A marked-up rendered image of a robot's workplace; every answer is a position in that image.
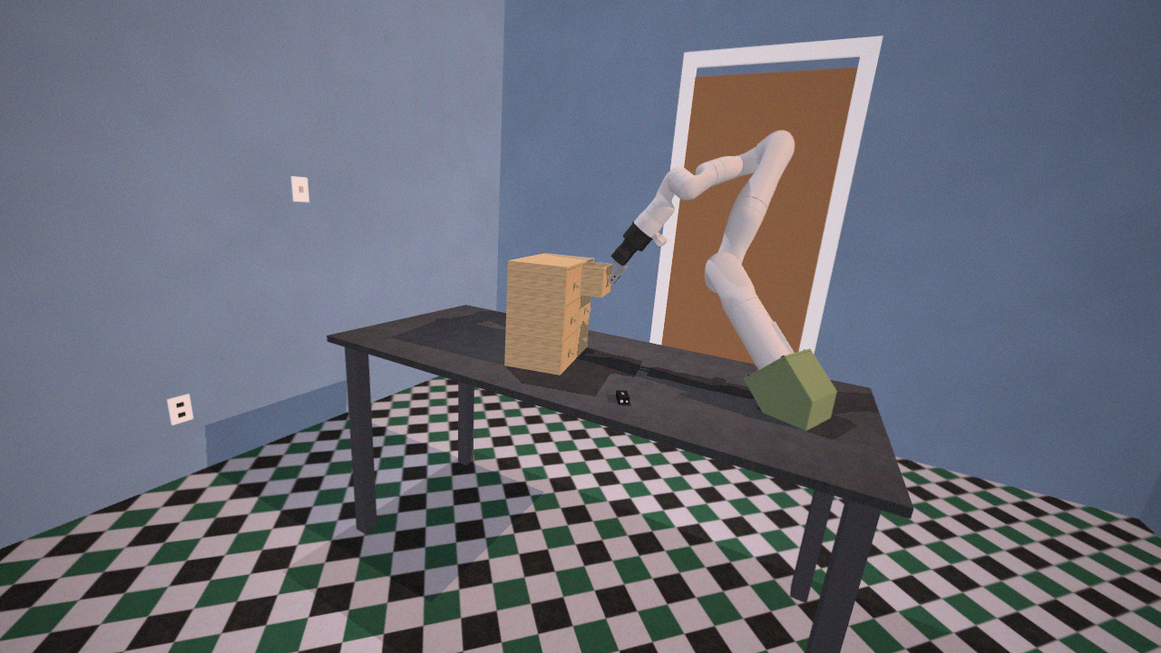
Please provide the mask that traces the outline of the light wooden chest of drawers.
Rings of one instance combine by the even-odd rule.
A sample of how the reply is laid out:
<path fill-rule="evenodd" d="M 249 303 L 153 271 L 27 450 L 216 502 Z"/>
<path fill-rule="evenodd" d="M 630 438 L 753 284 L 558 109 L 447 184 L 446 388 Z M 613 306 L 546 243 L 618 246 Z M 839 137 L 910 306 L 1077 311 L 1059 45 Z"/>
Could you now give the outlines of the light wooden chest of drawers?
<path fill-rule="evenodd" d="M 580 295 L 565 303 L 568 270 L 583 271 L 590 261 L 594 258 L 549 253 L 509 260 L 504 366 L 562 375 L 586 350 L 561 372 L 562 343 L 575 331 L 577 343 L 578 330 L 577 322 L 563 338 L 565 306 L 575 300 L 580 306 Z"/>

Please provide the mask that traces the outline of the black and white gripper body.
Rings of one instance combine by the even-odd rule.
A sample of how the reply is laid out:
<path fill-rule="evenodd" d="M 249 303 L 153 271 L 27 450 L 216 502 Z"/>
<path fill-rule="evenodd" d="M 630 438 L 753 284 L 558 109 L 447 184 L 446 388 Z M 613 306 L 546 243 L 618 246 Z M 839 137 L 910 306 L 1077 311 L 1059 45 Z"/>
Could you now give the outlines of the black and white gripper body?
<path fill-rule="evenodd" d="M 633 227 L 629 227 L 623 234 L 625 241 L 613 252 L 613 259 L 623 266 L 630 260 L 636 249 L 642 251 L 648 246 L 650 241 L 655 241 L 657 247 L 664 247 L 668 239 L 659 234 L 662 227 L 663 224 L 659 223 L 659 220 L 652 218 L 649 211 L 641 211 L 639 218 L 633 220 Z"/>

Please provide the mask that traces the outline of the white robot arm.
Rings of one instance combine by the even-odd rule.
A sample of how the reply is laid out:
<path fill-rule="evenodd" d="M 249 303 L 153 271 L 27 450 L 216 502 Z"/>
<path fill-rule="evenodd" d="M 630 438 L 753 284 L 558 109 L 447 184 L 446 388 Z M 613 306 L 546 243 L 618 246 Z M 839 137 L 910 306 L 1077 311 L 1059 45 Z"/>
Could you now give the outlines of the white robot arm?
<path fill-rule="evenodd" d="M 793 153 L 795 138 L 786 130 L 778 130 L 743 155 L 700 164 L 695 168 L 695 175 L 685 167 L 673 167 L 646 209 L 664 227 L 675 211 L 673 195 L 683 201 L 691 201 L 717 182 L 753 173 L 733 204 L 723 241 L 717 250 L 720 253 L 713 254 L 706 264 L 705 281 L 712 292 L 717 293 L 723 311 L 757 369 L 766 367 L 781 356 L 795 352 L 778 324 L 767 315 L 742 266 L 747 249 L 750 247 L 762 220 L 766 217 L 776 185 Z"/>

